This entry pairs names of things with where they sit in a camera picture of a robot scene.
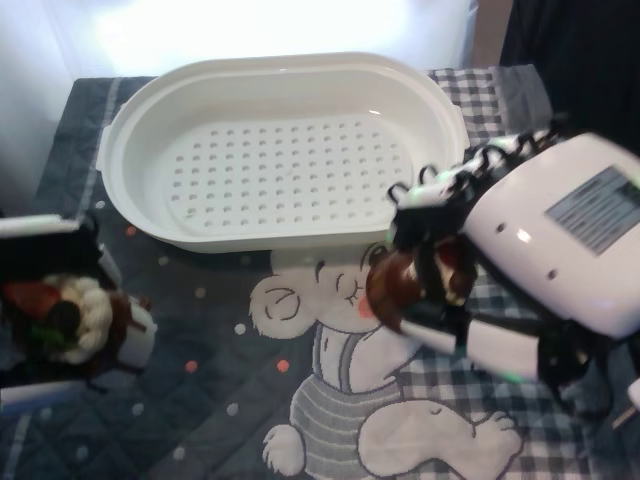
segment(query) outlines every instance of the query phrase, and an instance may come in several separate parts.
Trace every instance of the white tray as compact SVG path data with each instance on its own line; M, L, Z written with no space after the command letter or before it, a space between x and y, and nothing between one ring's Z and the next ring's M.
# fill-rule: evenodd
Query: white tray
M383 57L218 60L134 95L98 169L125 218L188 250L339 245L383 238L387 188L467 146L442 90Z

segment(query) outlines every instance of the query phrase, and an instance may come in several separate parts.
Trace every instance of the white dot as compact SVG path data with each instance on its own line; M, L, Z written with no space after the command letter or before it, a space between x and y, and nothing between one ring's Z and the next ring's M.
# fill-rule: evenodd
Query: white dot
M76 450L76 460L78 460L79 462L84 462L88 456L89 449L87 447L85 447L84 445L78 447L78 449Z
M233 417L238 414L238 404L232 403L227 407L227 415Z
M173 459L176 461L180 461L184 459L184 448L178 447L173 451Z
M144 412L144 405L142 403L136 403L133 407L131 407L131 413L135 417L139 417Z
M51 409L49 407L40 410L40 420L46 422L51 418Z

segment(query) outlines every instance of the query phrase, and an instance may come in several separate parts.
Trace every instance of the perforated basket bottom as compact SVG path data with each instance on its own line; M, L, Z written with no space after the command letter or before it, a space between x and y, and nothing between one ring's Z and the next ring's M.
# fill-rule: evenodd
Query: perforated basket bottom
M167 155L167 205L201 235L385 223L387 189L413 178L407 152L373 115L217 122L183 135Z

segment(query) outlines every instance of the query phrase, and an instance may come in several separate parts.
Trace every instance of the bear's eye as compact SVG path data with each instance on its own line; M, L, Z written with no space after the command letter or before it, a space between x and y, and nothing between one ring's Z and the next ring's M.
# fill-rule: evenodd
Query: bear's eye
M375 247L369 254L369 266L374 267L375 265L380 263L380 261L387 255L387 253L389 253L389 251L384 245L378 245L377 247Z

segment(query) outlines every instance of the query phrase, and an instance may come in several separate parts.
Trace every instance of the bear's ear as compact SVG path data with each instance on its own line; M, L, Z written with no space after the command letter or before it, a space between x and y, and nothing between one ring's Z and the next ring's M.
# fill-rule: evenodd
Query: bear's ear
M280 339L299 337L316 321L304 308L293 280L286 274L274 275L262 280L251 292L249 314L261 335Z

